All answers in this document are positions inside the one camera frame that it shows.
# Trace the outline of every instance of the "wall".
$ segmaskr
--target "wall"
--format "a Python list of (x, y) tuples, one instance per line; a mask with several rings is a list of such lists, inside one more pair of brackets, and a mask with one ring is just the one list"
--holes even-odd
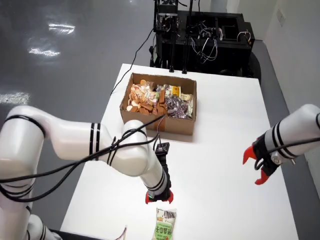
[[(281, 27), (277, 10), (285, 17)], [(289, 111), (304, 104), (320, 107), (320, 1), (279, 0), (265, 37)], [(320, 148), (305, 154), (320, 194)]]
[(230, 14), (236, 14), (238, 13), (238, 7), (239, 7), (240, 0), (228, 0), (226, 3), (226, 11)]
[(277, 0), (228, 0), (228, 13), (243, 14), (246, 22), (250, 22), (255, 39), (265, 40), (267, 30)]
[[(195, 11), (195, 12), (198, 11), (198, 1), (199, 0), (193, 1), (192, 11)], [(188, 7), (185, 7), (179, 4), (179, 7), (178, 7), (179, 10), (184, 10), (184, 11), (189, 10), (190, 0), (179, 0), (179, 2), (188, 6)], [(210, 8), (211, 8), (211, 0), (200, 0), (200, 11), (210, 12)]]

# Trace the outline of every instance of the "black machine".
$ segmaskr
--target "black machine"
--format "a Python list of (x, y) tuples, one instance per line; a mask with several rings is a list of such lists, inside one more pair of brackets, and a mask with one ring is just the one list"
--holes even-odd
[(192, 5), (179, 11), (178, 0), (155, 0), (150, 66), (261, 80), (250, 22), (242, 14), (192, 12)]

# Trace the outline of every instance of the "floor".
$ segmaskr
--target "floor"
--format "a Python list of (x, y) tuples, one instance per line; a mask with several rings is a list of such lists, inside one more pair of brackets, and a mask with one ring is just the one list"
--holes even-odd
[[(9, 98), (0, 103), (0, 121), (25, 102), (63, 119), (99, 122), (121, 64), (131, 63), (152, 19), (151, 0), (0, 0), (0, 96)], [(149, 65), (150, 45), (152, 38), (135, 64)], [(256, 41), (253, 52), (261, 64), (262, 94), (274, 125), (289, 112), (266, 46)], [(38, 172), (65, 163), (46, 141)], [(81, 171), (79, 167), (53, 194), (33, 204), (32, 213), (48, 227), (60, 229)], [(282, 171), (299, 238), (320, 239), (320, 200), (306, 160), (300, 157), (296, 167), (284, 165)], [(34, 194), (62, 175), (37, 180)]]

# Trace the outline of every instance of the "white table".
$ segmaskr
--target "white table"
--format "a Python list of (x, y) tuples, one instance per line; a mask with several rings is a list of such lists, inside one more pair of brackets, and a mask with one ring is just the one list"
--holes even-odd
[[(117, 82), (129, 69), (123, 64)], [(134, 73), (197, 81), (193, 136), (162, 133), (170, 142), (167, 164), (173, 203), (146, 205), (140, 178), (125, 176), (104, 162), (85, 164), (61, 231), (116, 239), (150, 240), (156, 208), (177, 209), (175, 240), (297, 240), (297, 231), (280, 168), (263, 185), (255, 180), (254, 160), (242, 165), (247, 147), (270, 128), (257, 79), (202, 74), (134, 65)], [(101, 123), (121, 136), (120, 102), (130, 73), (118, 85)]]

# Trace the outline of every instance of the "brown cardboard box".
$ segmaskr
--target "brown cardboard box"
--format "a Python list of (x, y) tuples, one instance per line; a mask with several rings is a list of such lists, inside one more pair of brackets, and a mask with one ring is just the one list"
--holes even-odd
[[(159, 126), (159, 130), (161, 132), (192, 135), (194, 132), (194, 126), (197, 117), (197, 82), (187, 78), (132, 73), (120, 105), (120, 113), (123, 122), (126, 123), (130, 120), (139, 120), (146, 124), (158, 117), (158, 115), (153, 114), (145, 115), (141, 114), (140, 112), (127, 111), (131, 87), (133, 84), (139, 84), (142, 79), (148, 82), (154, 82), (157, 85), (169, 84), (173, 86), (181, 86), (182, 93), (192, 94), (194, 96), (192, 119), (165, 116), (164, 120), (161, 122)], [(158, 123), (159, 121), (156, 121), (155, 123), (147, 126), (146, 128), (149, 130), (157, 130)]]

